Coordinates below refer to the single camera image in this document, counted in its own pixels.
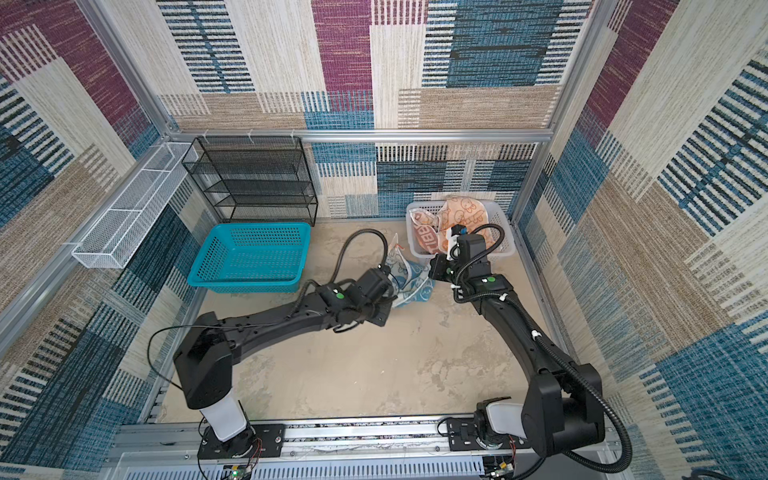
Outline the blue and cream towel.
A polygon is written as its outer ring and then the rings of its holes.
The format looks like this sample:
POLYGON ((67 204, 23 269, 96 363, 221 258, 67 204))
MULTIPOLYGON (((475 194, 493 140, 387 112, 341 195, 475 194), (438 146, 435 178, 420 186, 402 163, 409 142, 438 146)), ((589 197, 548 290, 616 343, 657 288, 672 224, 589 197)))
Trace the blue and cream towel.
POLYGON ((435 282, 429 277, 429 267, 406 258, 397 233, 391 239, 386 264, 390 268, 394 293, 397 296, 393 302, 394 308, 414 302, 428 302, 431 299, 435 282))

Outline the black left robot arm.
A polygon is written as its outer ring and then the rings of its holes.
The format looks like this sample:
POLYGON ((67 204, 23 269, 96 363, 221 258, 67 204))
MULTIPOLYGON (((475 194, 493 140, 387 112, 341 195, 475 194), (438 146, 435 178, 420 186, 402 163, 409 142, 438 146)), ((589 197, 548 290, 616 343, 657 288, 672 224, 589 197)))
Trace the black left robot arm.
POLYGON ((364 323, 383 326, 395 299, 390 269, 380 265, 357 280, 317 286, 292 304, 239 317, 199 316, 173 357, 187 407, 203 415, 222 443, 251 437, 234 394, 235 365, 299 335, 340 334, 364 323))

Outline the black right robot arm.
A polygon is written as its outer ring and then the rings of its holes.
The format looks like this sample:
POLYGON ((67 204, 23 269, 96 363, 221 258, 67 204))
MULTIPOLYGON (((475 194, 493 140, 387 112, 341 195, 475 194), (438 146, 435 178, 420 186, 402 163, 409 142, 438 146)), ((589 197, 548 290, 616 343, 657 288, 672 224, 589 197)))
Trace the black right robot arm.
POLYGON ((430 261, 431 276, 452 284, 454 300, 471 304, 500 334, 528 381, 521 405, 508 399, 479 404, 477 432, 487 444, 503 435, 526 441, 541 457, 577 450, 605 439, 604 409, 589 393, 602 392, 590 364, 579 364, 541 330, 509 281, 492 271, 480 234, 457 237, 457 251, 430 261))

